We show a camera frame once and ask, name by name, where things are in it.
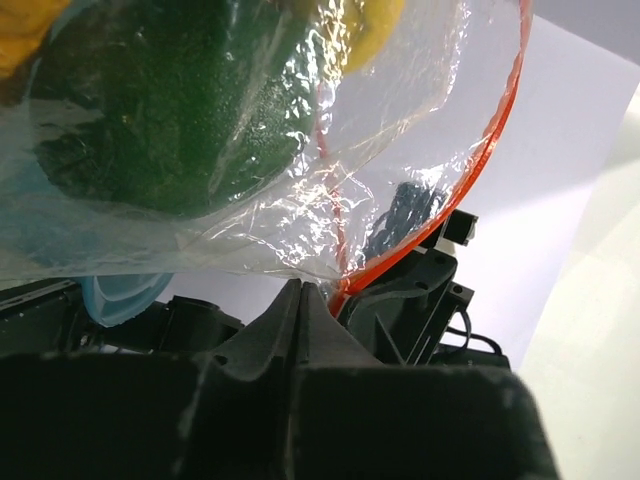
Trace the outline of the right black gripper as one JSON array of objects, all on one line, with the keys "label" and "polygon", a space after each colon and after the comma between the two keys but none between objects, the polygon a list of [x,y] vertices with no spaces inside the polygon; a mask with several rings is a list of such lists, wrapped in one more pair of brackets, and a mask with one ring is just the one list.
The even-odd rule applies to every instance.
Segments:
[{"label": "right black gripper", "polygon": [[338,322],[384,364],[509,369],[499,344],[473,332],[468,306],[474,291],[455,281],[457,259],[437,247],[440,240],[467,245],[477,220],[454,211],[418,247],[349,298]]}]

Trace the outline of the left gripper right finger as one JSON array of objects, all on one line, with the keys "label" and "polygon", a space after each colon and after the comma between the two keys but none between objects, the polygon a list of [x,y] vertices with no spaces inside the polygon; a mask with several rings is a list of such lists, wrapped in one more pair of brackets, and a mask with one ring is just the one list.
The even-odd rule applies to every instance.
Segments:
[{"label": "left gripper right finger", "polygon": [[496,367],[391,366],[304,284],[287,425],[291,479],[551,479],[536,403]]}]

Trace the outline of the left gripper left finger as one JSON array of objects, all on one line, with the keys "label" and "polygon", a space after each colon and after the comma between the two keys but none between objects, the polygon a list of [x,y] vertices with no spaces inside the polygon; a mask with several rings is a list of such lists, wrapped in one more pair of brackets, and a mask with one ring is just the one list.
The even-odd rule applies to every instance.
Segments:
[{"label": "left gripper left finger", "polygon": [[297,280],[215,349],[1,353],[5,479],[282,479]]}]

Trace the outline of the clear zip top bag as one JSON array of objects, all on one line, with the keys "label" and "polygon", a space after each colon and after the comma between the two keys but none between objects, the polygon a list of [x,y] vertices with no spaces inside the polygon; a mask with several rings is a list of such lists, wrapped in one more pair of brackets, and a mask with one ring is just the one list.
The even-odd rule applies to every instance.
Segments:
[{"label": "clear zip top bag", "polygon": [[528,1],[5,1],[1,277],[352,295],[469,191]]}]

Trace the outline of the yellow corn cob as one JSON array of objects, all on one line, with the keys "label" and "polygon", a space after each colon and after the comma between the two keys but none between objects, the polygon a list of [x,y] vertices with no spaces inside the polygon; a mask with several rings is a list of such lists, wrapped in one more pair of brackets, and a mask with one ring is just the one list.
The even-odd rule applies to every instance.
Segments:
[{"label": "yellow corn cob", "polygon": [[371,62],[394,32],[404,0],[345,1],[338,23],[338,65],[343,74],[353,73]]}]

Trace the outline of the green lime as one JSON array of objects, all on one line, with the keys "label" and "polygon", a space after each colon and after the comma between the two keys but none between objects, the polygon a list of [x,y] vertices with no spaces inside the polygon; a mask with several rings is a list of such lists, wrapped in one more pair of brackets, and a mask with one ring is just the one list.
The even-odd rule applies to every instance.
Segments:
[{"label": "green lime", "polygon": [[95,2],[37,66],[37,161],[74,199],[212,214],[302,152],[318,59],[309,23],[272,1]]}]

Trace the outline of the yellow pear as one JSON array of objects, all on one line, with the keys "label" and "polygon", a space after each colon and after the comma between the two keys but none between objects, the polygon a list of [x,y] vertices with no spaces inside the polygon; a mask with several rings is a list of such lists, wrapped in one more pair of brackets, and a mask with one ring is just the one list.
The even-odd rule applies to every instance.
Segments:
[{"label": "yellow pear", "polygon": [[1,79],[33,54],[68,0],[1,0]]}]

